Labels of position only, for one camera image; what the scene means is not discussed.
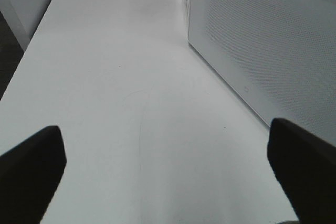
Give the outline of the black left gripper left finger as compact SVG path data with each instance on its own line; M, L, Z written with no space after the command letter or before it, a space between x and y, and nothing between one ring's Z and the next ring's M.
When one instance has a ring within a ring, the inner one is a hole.
M40 223L66 163L56 125L41 129L1 155L1 223Z

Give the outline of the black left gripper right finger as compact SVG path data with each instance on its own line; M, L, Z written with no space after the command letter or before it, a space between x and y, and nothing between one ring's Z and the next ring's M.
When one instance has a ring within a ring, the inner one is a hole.
M300 223L335 223L335 146L275 118L267 158Z

